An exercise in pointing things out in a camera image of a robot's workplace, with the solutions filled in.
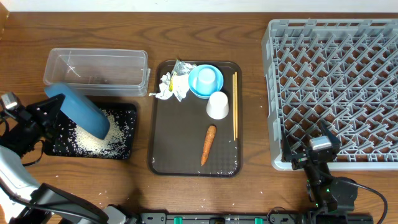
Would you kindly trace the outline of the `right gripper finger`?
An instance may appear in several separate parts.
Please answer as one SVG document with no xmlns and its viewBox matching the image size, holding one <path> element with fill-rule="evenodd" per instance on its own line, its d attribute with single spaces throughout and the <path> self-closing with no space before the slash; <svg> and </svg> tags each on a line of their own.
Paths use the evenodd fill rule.
<svg viewBox="0 0 398 224">
<path fill-rule="evenodd" d="M 282 131 L 282 162 L 290 162 L 292 160 L 292 151 L 289 145 L 289 141 Z"/>
<path fill-rule="evenodd" d="M 333 133 L 327 128 L 326 122 L 320 121 L 320 129 L 321 129 L 322 134 L 324 136 L 326 136 L 329 139 L 329 141 L 331 142 L 332 148 L 340 147 L 340 144 L 341 144 L 340 140 L 335 135 L 333 135 Z"/>
</svg>

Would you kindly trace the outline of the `large blue plate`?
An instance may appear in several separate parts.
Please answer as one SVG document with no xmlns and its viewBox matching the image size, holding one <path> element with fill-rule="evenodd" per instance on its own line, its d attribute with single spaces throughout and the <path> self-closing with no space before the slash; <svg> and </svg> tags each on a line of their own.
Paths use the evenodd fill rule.
<svg viewBox="0 0 398 224">
<path fill-rule="evenodd" d="M 86 96 L 66 83 L 55 83 L 44 89 L 50 98 L 63 95 L 61 111 L 74 123 L 98 139 L 104 139 L 110 129 L 106 115 Z"/>
</svg>

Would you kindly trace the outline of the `orange carrot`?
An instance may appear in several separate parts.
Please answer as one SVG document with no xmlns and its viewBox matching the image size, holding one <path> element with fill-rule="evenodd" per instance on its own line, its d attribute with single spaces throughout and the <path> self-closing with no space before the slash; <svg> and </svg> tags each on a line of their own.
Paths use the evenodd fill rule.
<svg viewBox="0 0 398 224">
<path fill-rule="evenodd" d="M 204 166 L 208 160 L 208 156 L 210 154 L 210 149 L 213 144 L 214 138 L 216 135 L 216 126 L 211 125 L 209 126 L 206 136 L 205 136 L 205 141 L 203 145 L 203 152 L 201 156 L 201 166 Z"/>
</svg>

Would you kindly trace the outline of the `white pink cup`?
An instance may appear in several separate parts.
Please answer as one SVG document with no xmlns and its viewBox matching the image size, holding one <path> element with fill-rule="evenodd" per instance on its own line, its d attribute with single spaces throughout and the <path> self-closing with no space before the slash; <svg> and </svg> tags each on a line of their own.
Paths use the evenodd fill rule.
<svg viewBox="0 0 398 224">
<path fill-rule="evenodd" d="M 221 91 L 214 92 L 206 106 L 206 112 L 213 119 L 223 119 L 229 113 L 228 97 Z"/>
</svg>

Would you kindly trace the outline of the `small light blue bowl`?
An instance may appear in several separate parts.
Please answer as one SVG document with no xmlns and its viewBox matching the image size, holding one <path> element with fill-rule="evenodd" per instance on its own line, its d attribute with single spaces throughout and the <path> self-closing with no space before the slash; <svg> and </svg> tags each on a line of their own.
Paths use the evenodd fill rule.
<svg viewBox="0 0 398 224">
<path fill-rule="evenodd" d="M 220 91 L 221 88 L 223 87 L 224 79 L 223 79 L 223 74 L 222 72 L 216 68 L 215 66 L 204 64 L 204 65 L 199 65 L 196 68 L 194 68 L 188 76 L 188 84 L 189 88 L 192 93 L 194 93 L 197 97 L 201 99 L 208 99 L 211 95 L 201 95 L 199 92 L 197 92 L 197 77 L 198 77 L 198 72 L 204 68 L 210 68 L 216 73 L 216 84 L 217 84 L 217 89 L 216 91 Z"/>
</svg>

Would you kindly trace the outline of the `light blue cup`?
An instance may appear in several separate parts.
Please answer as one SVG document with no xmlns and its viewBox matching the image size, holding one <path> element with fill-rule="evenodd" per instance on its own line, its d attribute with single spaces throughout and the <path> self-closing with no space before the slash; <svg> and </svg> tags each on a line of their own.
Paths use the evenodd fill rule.
<svg viewBox="0 0 398 224">
<path fill-rule="evenodd" d="M 210 68 L 200 70 L 197 77 L 197 92 L 201 95 L 211 95 L 216 89 L 216 73 Z"/>
</svg>

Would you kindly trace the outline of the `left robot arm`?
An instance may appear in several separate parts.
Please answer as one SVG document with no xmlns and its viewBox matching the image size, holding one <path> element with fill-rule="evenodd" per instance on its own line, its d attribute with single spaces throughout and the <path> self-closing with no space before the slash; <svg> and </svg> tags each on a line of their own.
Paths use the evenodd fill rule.
<svg viewBox="0 0 398 224">
<path fill-rule="evenodd" d="M 58 93 L 47 100 L 23 106 L 13 93 L 1 97 L 1 122 L 11 118 L 13 128 L 1 135 L 1 206 L 8 223 L 46 223 L 60 215 L 62 223 L 136 223 L 139 217 L 120 206 L 100 209 L 89 201 L 46 183 L 37 182 L 26 170 L 22 157 L 42 143 L 53 148 L 60 137 L 57 128 L 61 114 L 78 115 L 88 122 L 86 130 L 104 136 L 108 127 L 104 114 L 87 97 Z"/>
</svg>

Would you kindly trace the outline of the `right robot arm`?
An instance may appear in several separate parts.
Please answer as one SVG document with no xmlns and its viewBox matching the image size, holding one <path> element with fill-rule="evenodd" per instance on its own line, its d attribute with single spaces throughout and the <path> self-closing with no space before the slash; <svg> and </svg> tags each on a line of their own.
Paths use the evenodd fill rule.
<svg viewBox="0 0 398 224">
<path fill-rule="evenodd" d="M 337 157 L 340 140 L 321 123 L 322 135 L 309 140 L 303 152 L 292 153 L 287 136 L 282 134 L 282 160 L 290 162 L 293 170 L 303 169 L 307 190 L 315 208 L 297 215 L 295 223 L 373 223 L 370 215 L 355 215 L 354 202 L 358 196 L 356 182 L 330 174 L 328 163 Z"/>
</svg>

